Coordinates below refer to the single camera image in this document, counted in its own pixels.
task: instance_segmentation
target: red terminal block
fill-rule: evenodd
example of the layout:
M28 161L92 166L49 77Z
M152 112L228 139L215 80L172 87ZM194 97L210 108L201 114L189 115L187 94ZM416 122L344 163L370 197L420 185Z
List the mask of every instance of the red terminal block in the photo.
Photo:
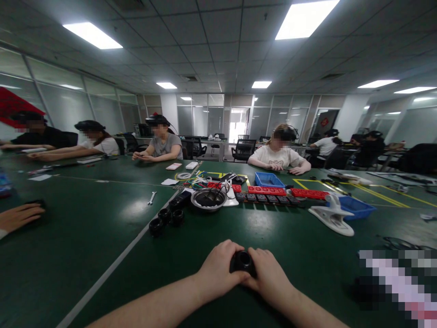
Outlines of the red terminal block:
M294 197L311 198L325 200L326 195L329 195L326 191L319 190L305 190L305 189L291 189L291 193Z
M249 190L250 194L275 195L275 196L286 196L287 195L283 188L248 186L247 189Z

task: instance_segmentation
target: black t-shirt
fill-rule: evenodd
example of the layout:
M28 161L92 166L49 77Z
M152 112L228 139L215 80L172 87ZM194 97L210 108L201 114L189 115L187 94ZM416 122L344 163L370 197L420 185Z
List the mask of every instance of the black t-shirt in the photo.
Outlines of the black t-shirt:
M10 141L13 144L48 144L56 148L70 147L70 142L67 136L58 129L46 127L41 135L35 132L26 132L16 139Z

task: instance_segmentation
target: blue plastic tray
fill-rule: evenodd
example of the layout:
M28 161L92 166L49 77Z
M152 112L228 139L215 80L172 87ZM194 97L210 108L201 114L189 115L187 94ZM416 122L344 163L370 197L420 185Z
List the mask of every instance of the blue plastic tray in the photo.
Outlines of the blue plastic tray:
M285 188L285 184L273 173L255 172L255 184L259 187Z
M360 200L349 196L343 196L338 198L340 200L341 209L351 212L355 215L345 216L345 220L357 220L367 218L373 211L376 210L375 207L369 204L363 203Z

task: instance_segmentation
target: white paper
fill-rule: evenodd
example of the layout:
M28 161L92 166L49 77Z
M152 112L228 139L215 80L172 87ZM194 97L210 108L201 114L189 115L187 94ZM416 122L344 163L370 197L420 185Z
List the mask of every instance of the white paper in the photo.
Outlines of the white paper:
M39 175L39 176L34 177L34 178L30 178L29 180L42 181L42 180L45 180L45 179L48 179L48 178L51 178L50 174L43 174L43 175Z
M161 182L162 185L175 185L179 181L173 180L173 179L165 179L163 182Z

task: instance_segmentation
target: green workbench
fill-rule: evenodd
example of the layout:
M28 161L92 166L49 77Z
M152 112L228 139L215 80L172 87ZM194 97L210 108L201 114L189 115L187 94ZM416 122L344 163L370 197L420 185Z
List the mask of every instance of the green workbench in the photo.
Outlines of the green workbench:
M159 184L184 172L165 168L171 163L138 164L127 156L96 162L94 167L71 167L42 182L27 180L18 170L40 168L20 155L0 156L17 194L0 200L0 210L44 198L48 211L41 221L0 241L0 318L5 327L54 327L81 301L86 292L122 254L146 224L175 194ZM246 175L254 184L260 168L247 164L204 161L201 171ZM362 273L356 252L379 249L380 236L393 236L437 247L435 223L419 213L435 209L435 200L421 188L407 195L385 188L390 181L354 172L373 181L371 187L341 184L354 197L378 210L368 219L350 221L354 237L344 237L324 226L306 209L240 204L205 215L185 209L180 228L166 227L161 238L148 232L127 254L71 327L83 327L105 313L147 292L195 273L212 248L225 239L244 247L273 252L290 281L302 292L351 327L400 327L404 313L397 304L382 303L377 311L361 311L346 292ZM331 190L320 179L323 170L301 176L278 174L296 188ZM310 180L315 176L318 181ZM97 183L96 180L107 180ZM147 206L157 191L153 206ZM286 320L257 295L237 287L223 298L199 309L183 327L281 327Z

